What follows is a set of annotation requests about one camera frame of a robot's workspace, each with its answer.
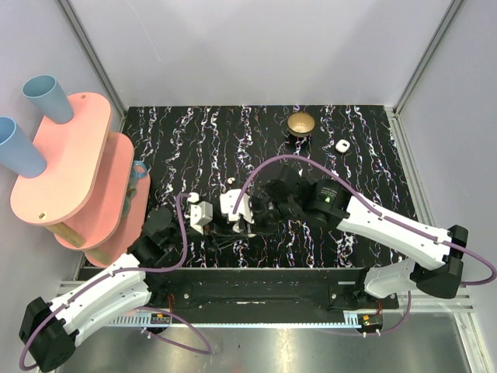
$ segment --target marble surface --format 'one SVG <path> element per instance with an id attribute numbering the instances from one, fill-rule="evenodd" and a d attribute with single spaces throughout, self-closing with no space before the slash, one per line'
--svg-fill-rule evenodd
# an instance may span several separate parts
<path id="1" fill-rule="evenodd" d="M 287 137 L 287 118 L 296 112 L 316 121 L 312 136 L 303 141 Z M 135 159 L 151 169 L 149 209 L 173 209 L 181 191 L 214 200 L 240 187 L 263 160 L 299 154 L 335 170 L 376 203 L 415 218 L 382 106 L 131 107 L 123 132 L 136 148 Z M 335 150 L 340 139 L 351 144 L 344 155 Z M 308 165 L 294 167 L 311 182 L 323 177 Z M 230 177 L 236 179 L 233 185 L 227 183 Z M 258 184 L 251 193 L 257 191 Z M 215 252 L 203 243 L 189 248 L 186 267 L 379 267 L 399 260 L 393 249 L 364 237 L 316 231 L 300 221 L 281 223 L 272 236 L 229 242 Z"/>

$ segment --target wooden shelf leg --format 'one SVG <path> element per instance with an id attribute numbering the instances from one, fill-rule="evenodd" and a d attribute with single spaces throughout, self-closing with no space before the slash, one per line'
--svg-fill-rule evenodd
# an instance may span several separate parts
<path id="1" fill-rule="evenodd" d="M 112 258 L 110 257 L 110 255 L 99 249 L 98 247 L 85 250 L 85 255 L 98 260 L 104 266 L 109 266 L 110 264 L 112 264 Z"/>
<path id="2" fill-rule="evenodd" d="M 75 247 L 82 247 L 86 243 L 85 237 L 77 233 L 73 228 L 65 223 L 45 225 L 45 228 Z"/>

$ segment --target pink tray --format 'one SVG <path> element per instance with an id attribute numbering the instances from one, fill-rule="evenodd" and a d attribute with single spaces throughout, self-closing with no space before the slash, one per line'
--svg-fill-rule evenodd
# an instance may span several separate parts
<path id="1" fill-rule="evenodd" d="M 141 226 L 145 221 L 145 212 L 147 210 L 148 191 L 150 190 L 150 176 L 139 179 L 137 183 L 137 193 L 131 200 L 131 209 L 129 214 L 121 220 L 119 227 L 112 237 L 99 246 L 110 258 L 109 263 L 113 263 L 124 254 L 134 240 L 140 236 Z M 100 263 L 95 258 L 87 255 L 88 261 L 97 267 L 108 267 Z"/>
<path id="2" fill-rule="evenodd" d="M 105 242 L 116 231 L 123 210 L 133 154 L 133 144 L 127 136 L 109 133 L 92 196 L 77 214 L 64 221 L 82 235 L 86 243 L 77 248 L 56 235 L 61 245 L 73 250 L 91 249 Z"/>
<path id="3" fill-rule="evenodd" d="M 19 176 L 10 196 L 14 214 L 33 225 L 70 218 L 85 205 L 95 185 L 112 110 L 97 93 L 68 98 L 73 119 L 56 124 L 44 117 L 33 140 L 47 160 L 47 169 L 32 179 Z"/>

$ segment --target light blue tumbler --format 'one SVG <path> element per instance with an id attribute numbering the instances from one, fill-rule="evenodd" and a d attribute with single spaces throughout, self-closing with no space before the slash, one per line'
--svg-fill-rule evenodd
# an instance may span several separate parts
<path id="1" fill-rule="evenodd" d="M 0 163 L 24 177 L 35 177 L 47 168 L 47 161 L 9 117 L 0 117 Z"/>
<path id="2" fill-rule="evenodd" d="M 23 94 L 55 123 L 67 123 L 75 115 L 68 97 L 51 75 L 39 75 L 28 80 L 23 86 Z"/>

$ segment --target pink shelf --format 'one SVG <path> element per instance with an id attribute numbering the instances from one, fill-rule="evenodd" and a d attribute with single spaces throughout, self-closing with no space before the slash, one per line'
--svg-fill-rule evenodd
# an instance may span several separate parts
<path id="1" fill-rule="evenodd" d="M 137 183 L 137 193 L 131 200 L 131 209 L 129 214 L 122 219 L 119 227 L 114 234 L 99 246 L 99 251 L 109 256 L 109 263 L 116 261 L 119 256 L 124 254 L 134 240 L 141 234 L 141 226 L 145 221 L 145 212 L 147 210 L 148 191 L 150 190 L 150 176 L 139 179 Z M 100 263 L 90 255 L 86 255 L 88 261 L 97 267 L 108 267 Z"/>
<path id="2" fill-rule="evenodd" d="M 32 225 L 54 225 L 76 214 L 96 182 L 112 110 L 97 93 L 68 98 L 74 118 L 56 124 L 44 117 L 33 140 L 47 169 L 32 179 L 19 176 L 10 196 L 14 214 Z"/>
<path id="3" fill-rule="evenodd" d="M 69 249 L 92 249 L 101 245 L 116 231 L 120 223 L 130 177 L 134 148 L 124 134 L 109 133 L 95 186 L 88 202 L 64 223 L 86 239 L 76 248 L 58 235 L 57 241 Z"/>

